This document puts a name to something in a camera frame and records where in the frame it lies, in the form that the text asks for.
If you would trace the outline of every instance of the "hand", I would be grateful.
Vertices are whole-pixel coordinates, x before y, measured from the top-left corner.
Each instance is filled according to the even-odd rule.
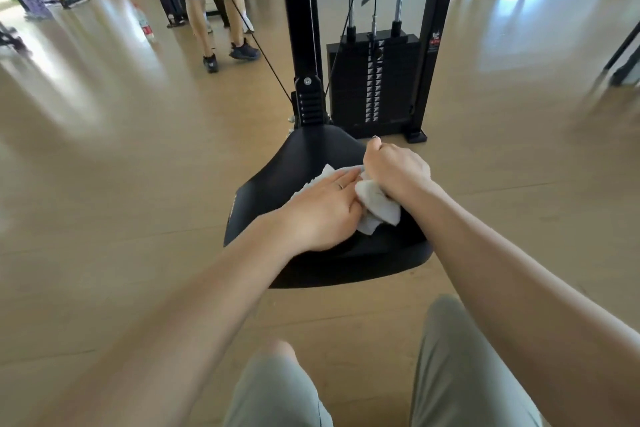
[[[429,187],[431,169],[422,157],[395,144],[383,144],[373,137],[367,144],[364,169],[388,196],[406,208],[416,189]]]
[[[359,169],[336,171],[274,211],[297,253],[328,250],[356,231],[362,206],[356,199]]]

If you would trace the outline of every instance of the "person's left hand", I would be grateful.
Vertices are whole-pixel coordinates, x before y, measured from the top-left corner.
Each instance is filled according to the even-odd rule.
[[[359,176],[359,169],[336,171],[274,212],[295,238],[296,253],[328,250],[355,233],[362,216],[355,191]]]

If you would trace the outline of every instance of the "person's right hand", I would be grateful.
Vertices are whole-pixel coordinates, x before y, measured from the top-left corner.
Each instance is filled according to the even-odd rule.
[[[383,144],[379,137],[373,137],[367,144],[364,170],[400,204],[431,183],[429,164],[422,157],[395,144]]]

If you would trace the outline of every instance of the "forearm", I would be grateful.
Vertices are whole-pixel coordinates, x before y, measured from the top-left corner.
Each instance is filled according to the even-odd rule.
[[[181,424],[246,314],[292,254],[276,227],[254,222],[213,266],[118,341],[36,425]]]
[[[460,298],[555,426],[640,424],[640,336],[470,215],[437,185],[411,212]]]

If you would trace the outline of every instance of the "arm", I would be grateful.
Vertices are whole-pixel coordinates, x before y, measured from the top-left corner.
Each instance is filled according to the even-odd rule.
[[[254,220],[210,268],[116,342],[35,425],[181,425],[244,318],[284,265],[298,253],[331,248],[355,232],[362,215],[355,200],[358,174],[336,172]]]
[[[409,149],[365,169],[412,214],[494,349],[554,427],[640,425],[640,335],[465,211]]]

